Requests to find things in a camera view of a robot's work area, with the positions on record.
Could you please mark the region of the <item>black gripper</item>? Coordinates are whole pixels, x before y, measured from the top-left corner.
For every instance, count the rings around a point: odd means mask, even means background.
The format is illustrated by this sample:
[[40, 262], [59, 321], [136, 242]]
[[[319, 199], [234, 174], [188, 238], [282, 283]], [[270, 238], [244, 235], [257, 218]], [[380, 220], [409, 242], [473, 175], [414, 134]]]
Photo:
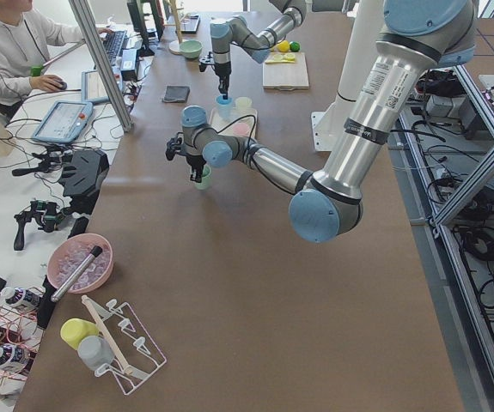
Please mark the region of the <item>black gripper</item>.
[[186, 162], [192, 168], [190, 173], [190, 180], [201, 182], [203, 179], [204, 164], [206, 161], [202, 155], [186, 155]]
[[223, 98], [229, 98], [229, 78], [232, 72], [231, 62], [214, 63], [214, 71], [219, 79], [218, 90], [223, 94]]

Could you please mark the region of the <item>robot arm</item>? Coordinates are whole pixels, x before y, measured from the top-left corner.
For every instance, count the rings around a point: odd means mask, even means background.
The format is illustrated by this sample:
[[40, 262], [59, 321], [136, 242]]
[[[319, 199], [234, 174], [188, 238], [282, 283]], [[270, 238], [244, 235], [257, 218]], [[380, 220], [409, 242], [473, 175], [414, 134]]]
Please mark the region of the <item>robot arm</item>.
[[473, 57], [477, 12], [474, 1], [361, 2], [344, 66], [357, 75], [358, 96], [345, 118], [337, 105], [327, 110], [332, 152], [319, 171], [251, 137], [215, 130], [200, 106], [183, 110], [182, 130], [168, 142], [166, 156], [184, 156], [195, 182], [205, 167], [241, 161], [291, 195], [290, 222], [300, 237], [320, 243], [346, 233], [362, 218], [363, 179], [419, 77]]
[[218, 91], [229, 97], [229, 80], [232, 72], [230, 47], [235, 44], [255, 62], [262, 64], [273, 46], [284, 40], [286, 35], [300, 27], [307, 14], [305, 1], [270, 1], [281, 15], [259, 33], [252, 31], [242, 15], [228, 19], [215, 19], [210, 23], [211, 56], [218, 77]]

